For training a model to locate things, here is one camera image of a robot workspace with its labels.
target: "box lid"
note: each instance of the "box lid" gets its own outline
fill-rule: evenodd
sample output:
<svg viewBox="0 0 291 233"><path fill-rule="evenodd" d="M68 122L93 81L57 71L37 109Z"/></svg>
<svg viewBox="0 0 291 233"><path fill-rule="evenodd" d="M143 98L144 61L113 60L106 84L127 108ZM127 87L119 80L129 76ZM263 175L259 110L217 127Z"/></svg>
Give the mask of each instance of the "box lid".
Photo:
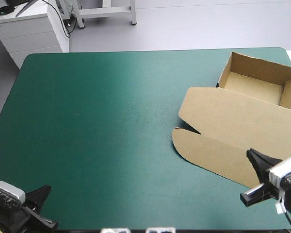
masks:
<svg viewBox="0 0 291 233"><path fill-rule="evenodd" d="M224 172L229 169L226 167L227 159L236 161L235 156L245 157L250 148L282 160L291 156L291 109L222 88L191 87L179 116L202 134L183 133L185 139L180 140L175 138L178 136L174 131L173 141L180 155L191 163L243 185L251 187L253 183L242 180L240 173L229 176L229 172ZM197 143L202 143L203 148L198 148L200 153L193 153ZM219 148L224 151L221 153L224 156L217 152ZM221 170L209 165L213 159L222 165ZM245 174L253 174L252 167L243 169ZM256 175L252 175L248 179L255 178Z"/></svg>
<svg viewBox="0 0 291 233"><path fill-rule="evenodd" d="M245 151L180 128L173 130L172 138L178 153L189 162L247 187L259 184Z"/></svg>

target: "gray floor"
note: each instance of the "gray floor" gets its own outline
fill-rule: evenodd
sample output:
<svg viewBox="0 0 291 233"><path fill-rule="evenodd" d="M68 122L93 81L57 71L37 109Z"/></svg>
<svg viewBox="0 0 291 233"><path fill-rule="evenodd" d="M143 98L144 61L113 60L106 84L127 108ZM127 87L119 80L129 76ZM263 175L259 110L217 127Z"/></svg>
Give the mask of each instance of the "gray floor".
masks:
<svg viewBox="0 0 291 233"><path fill-rule="evenodd" d="M80 0L83 8L98 0ZM129 0L113 0L113 6ZM87 19L71 52L283 47L291 50L291 0L136 0L130 17ZM0 43L0 111L18 69Z"/></svg>

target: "open cardboard box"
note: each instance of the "open cardboard box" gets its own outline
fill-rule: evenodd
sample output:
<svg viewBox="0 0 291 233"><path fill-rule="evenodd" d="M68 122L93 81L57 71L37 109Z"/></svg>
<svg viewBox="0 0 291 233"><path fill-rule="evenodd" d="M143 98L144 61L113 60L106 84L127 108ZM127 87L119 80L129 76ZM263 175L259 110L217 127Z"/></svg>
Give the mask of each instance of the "open cardboard box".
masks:
<svg viewBox="0 0 291 233"><path fill-rule="evenodd" d="M232 53L217 87L189 88L175 128L186 160L248 187L259 184L246 151L291 156L291 67Z"/></svg>

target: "cabinet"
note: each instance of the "cabinet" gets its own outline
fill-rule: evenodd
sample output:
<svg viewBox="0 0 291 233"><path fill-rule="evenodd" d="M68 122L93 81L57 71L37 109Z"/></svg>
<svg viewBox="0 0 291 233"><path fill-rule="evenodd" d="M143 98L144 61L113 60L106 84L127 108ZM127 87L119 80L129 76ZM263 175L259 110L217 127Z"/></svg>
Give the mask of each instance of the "cabinet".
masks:
<svg viewBox="0 0 291 233"><path fill-rule="evenodd" d="M55 0L48 2L58 11ZM5 1L0 0L0 7L4 5ZM69 38L65 36L54 9L43 1L37 1L15 17L24 5L16 7L13 13L0 16L0 40L18 68L32 53L69 52Z"/></svg>

